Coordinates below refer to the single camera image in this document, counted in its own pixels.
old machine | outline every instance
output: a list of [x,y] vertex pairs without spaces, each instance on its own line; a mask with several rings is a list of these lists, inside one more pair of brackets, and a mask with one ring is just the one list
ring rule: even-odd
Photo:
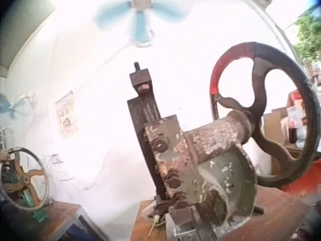
[[[243,107],[223,97],[218,83],[234,60],[253,60],[254,103]],[[302,176],[319,143],[320,111],[316,94],[303,70],[287,55],[265,44],[246,42],[227,50],[214,66],[210,100],[213,122],[183,132],[176,115],[161,117],[148,69],[130,74],[138,97],[128,101],[132,122],[156,187],[154,203],[143,214],[154,224],[166,221],[170,241],[217,240],[242,226],[254,210],[256,185],[280,187]],[[307,135],[301,155],[294,159],[280,144],[261,132],[266,108],[265,77],[284,71],[295,83],[306,106]],[[232,110],[219,118],[217,103]],[[242,145],[252,137],[281,166],[278,175],[256,174]]]
[[[11,159],[0,164],[0,190],[9,205],[3,205],[3,212],[13,211],[12,215],[19,215],[19,210],[32,212],[33,219],[42,223],[47,220],[48,214],[43,208],[48,202],[49,177],[44,165],[30,150],[22,147],[8,149]],[[32,169],[25,172],[21,164],[21,153],[34,159],[41,169]],[[39,198],[36,189],[31,182],[34,176],[44,177],[44,196]]]

green leaves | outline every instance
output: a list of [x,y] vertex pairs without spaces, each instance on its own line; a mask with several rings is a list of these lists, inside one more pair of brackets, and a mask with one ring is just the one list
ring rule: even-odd
[[303,63],[321,60],[321,18],[308,14],[297,20],[299,42],[294,48]]

wall fan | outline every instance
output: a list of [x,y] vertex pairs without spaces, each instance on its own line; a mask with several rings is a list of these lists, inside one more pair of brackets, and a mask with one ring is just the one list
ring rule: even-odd
[[186,13],[169,2],[154,0],[131,0],[118,4],[104,5],[95,16],[96,25],[100,29],[111,26],[117,19],[130,11],[135,11],[135,27],[132,41],[137,47],[148,47],[152,44],[154,33],[148,27],[147,12],[151,10],[164,20],[176,22],[185,18]]
[[16,108],[25,103],[25,100],[28,100],[30,106],[34,108],[36,106],[37,100],[36,95],[34,92],[30,92],[28,94],[24,94],[17,98],[16,100],[12,101],[11,103],[8,101],[8,98],[3,94],[0,93],[0,113],[9,113],[10,118],[15,118],[15,113],[22,114],[16,110]]

hand wheel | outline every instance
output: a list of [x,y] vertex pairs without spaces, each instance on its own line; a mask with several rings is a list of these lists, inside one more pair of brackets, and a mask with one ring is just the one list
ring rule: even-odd
[[[234,60],[251,58],[253,60],[252,86],[254,103],[243,107],[238,101],[219,94],[218,83],[224,69]],[[272,69],[284,71],[296,85],[305,103],[307,134],[304,149],[297,159],[292,158],[287,149],[279,143],[268,140],[261,132],[261,117],[266,108],[265,77]],[[219,119],[217,103],[225,108],[244,111],[255,123],[252,137],[266,153],[274,156],[281,166],[278,175],[257,175],[258,184],[266,187],[280,187],[301,177],[313,161],[319,143],[320,109],[319,102],[303,70],[287,55],[265,44],[256,42],[241,43],[227,50],[217,61],[211,76],[210,95],[212,114]]]
[[[24,152],[29,154],[30,156],[32,156],[40,165],[41,170],[38,169],[33,169],[28,171],[27,173],[25,173],[22,169],[22,167],[20,166],[20,154],[19,152]],[[12,161],[13,163],[10,164],[12,165],[12,167],[15,169],[15,171],[17,172],[17,175],[19,177],[19,181],[16,184],[13,183],[3,183],[3,164],[0,164],[0,189],[1,192],[3,193],[5,199],[12,204],[14,207],[18,208],[18,209],[22,209],[25,211],[36,211],[40,208],[42,208],[45,203],[47,202],[48,199],[48,195],[49,195],[49,179],[48,179],[48,175],[44,169],[43,164],[41,163],[41,161],[39,160],[39,158],[32,153],[31,151],[29,151],[28,149],[22,148],[22,147],[18,147],[18,148],[12,148],[8,150],[9,154],[14,154],[15,155],[15,159]],[[42,200],[39,199],[37,192],[35,190],[35,187],[33,186],[33,184],[31,183],[31,178],[33,176],[44,176],[45,177],[45,181],[46,181],[46,190],[45,190],[45,196]],[[28,189],[30,192],[30,195],[32,196],[33,202],[34,202],[34,207],[25,207],[25,206],[21,206],[20,204],[18,204],[17,202],[15,202],[14,200],[12,200],[8,193],[14,193],[23,189]]]

ceiling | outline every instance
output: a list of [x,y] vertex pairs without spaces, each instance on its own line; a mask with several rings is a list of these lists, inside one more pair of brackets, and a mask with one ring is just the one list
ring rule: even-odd
[[54,11],[52,0],[1,0],[1,76],[37,27]]

